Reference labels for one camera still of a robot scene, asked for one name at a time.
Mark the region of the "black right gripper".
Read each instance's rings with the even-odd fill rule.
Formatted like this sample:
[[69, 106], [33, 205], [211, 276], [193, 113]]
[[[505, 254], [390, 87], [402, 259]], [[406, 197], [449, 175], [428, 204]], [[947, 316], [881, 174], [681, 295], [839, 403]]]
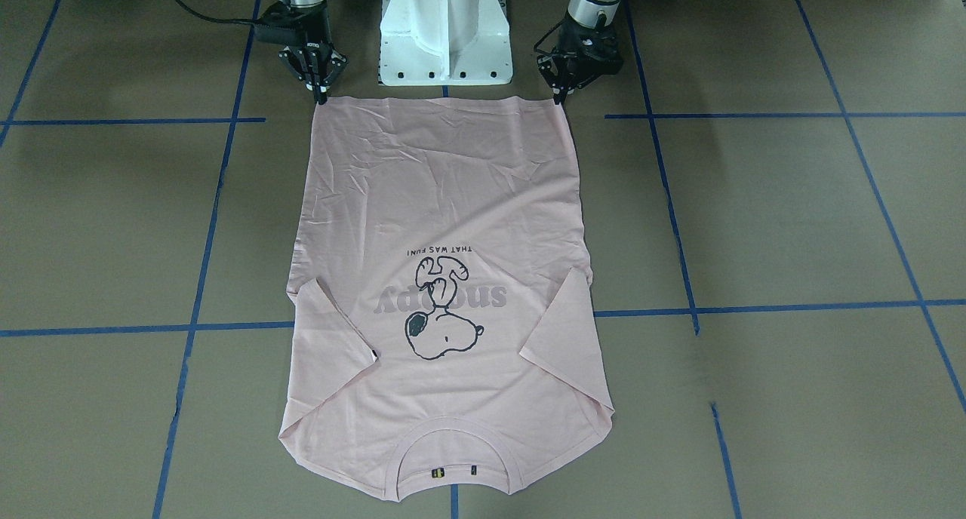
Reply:
[[255, 38], [282, 47], [281, 62], [297, 80], [308, 82], [316, 104], [327, 102], [332, 82], [349, 62], [334, 47], [327, 1], [307, 8], [276, 2], [256, 20]]

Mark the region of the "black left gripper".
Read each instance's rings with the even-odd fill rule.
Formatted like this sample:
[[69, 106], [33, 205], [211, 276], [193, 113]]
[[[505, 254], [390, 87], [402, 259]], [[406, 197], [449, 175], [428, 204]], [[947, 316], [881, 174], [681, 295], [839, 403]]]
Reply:
[[603, 75], [616, 75], [624, 65], [617, 31], [607, 24], [605, 16], [587, 27], [566, 14], [535, 42], [534, 52], [538, 71], [558, 106], [577, 89]]

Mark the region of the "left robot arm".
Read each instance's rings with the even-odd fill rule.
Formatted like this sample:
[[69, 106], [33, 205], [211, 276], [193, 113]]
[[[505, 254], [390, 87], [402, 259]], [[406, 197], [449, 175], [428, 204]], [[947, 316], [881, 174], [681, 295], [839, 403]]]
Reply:
[[614, 20], [623, 0], [569, 0], [562, 20], [534, 45], [536, 65], [553, 102], [624, 65]]

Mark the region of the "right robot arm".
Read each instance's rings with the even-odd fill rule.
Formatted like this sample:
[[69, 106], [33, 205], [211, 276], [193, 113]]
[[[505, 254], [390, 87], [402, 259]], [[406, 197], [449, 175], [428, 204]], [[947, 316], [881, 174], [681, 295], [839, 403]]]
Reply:
[[278, 54], [295, 79], [311, 90], [318, 106], [348, 58], [334, 45], [327, 0], [277, 0], [255, 21], [255, 39], [278, 45]]

